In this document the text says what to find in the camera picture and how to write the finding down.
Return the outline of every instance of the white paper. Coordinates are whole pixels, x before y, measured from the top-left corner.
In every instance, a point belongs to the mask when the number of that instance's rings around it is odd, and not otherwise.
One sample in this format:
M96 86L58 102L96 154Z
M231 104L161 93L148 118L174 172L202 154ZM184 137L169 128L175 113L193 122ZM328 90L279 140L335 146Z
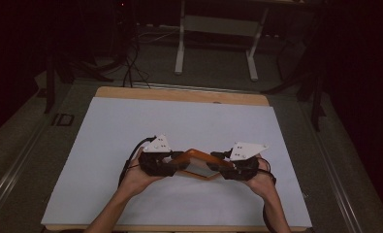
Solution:
M277 178L288 223L311 226L272 107L112 98L92 100L42 224L89 224L115 192L136 144L160 134L172 150L269 146L262 155ZM264 226L262 209L262 199L243 183L174 175L132 199L117 224Z

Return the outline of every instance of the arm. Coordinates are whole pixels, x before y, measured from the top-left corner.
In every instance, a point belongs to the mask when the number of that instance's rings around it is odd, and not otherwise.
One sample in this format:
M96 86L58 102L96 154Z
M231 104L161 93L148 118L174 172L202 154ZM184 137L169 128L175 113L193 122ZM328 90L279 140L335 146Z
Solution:
M258 156L259 168L268 171L269 168ZM264 208L272 228L278 233L291 232L288 222L282 209L281 200L271 177L264 173L258 173L257 176L244 182L251 190L264 199Z
M85 233L112 232L128 201L143 192L153 182L163 179L162 177L150 177L137 166L142 151L143 149L140 148L136 158L131 161L130 167L132 168L128 170L118 190L103 211L85 229Z

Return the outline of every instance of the hand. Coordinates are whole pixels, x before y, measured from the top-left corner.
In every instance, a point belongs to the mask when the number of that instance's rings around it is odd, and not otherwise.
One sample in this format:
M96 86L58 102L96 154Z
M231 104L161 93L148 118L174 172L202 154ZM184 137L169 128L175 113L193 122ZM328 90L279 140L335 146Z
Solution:
M259 163L259 169L266 171L270 170L268 162L262 158L261 154L257 155L257 159ZM266 173L259 172L251 180L243 183L248 185L254 193L261 196L263 199L270 195L275 195L276 193L275 184L273 183L272 177Z
M163 179L164 177L151 177L140 168L139 157L143 152L140 148L136 157L131 161L127 174L117 190L117 195L131 198L143 192L150 184Z

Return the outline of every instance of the dark background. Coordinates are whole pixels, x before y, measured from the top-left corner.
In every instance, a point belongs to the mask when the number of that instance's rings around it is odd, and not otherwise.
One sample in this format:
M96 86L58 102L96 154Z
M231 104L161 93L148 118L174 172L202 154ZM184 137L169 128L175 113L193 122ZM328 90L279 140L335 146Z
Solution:
M81 57L111 55L114 16L109 5L77 2L0 1L0 126L38 90L33 79L46 69L48 36L70 43ZM324 55L324 45L335 40L325 62L324 88L383 201L383 1L339 1L335 5L338 8L331 11L330 24L320 28L331 36L322 39L315 54ZM90 17L81 19L81 6ZM141 24L177 24L178 1L143 0L136 6ZM248 16L243 5L230 5L228 11L227 4L224 7L219 16ZM286 23L278 22L278 14L272 13L265 30L284 35ZM86 37L93 31L104 35L97 44Z

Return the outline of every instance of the floor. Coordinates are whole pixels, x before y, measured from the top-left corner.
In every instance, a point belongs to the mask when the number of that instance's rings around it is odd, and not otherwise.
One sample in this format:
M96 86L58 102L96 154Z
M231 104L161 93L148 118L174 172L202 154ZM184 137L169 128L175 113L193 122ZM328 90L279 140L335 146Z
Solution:
M255 54L260 80L249 79L243 50L186 47L184 69L174 74L176 44L142 43L133 72L135 87L198 88L257 93L281 83L273 38L260 42ZM283 74L296 62L289 52L281 60ZM15 163L22 163L0 199L0 233L49 232L40 224L49 196L79 132L90 100L102 85L122 85L126 67L105 74L113 83L99 83L76 72L73 84L57 84L57 102L44 115L45 99L32 97L0 129L0 182ZM36 77L44 85L44 76ZM383 232L383 206L370 183L328 94L323 95L321 132L310 124L310 101L298 102L294 86L268 96L296 171L312 229L306 232ZM73 115L71 126L52 125L55 114Z

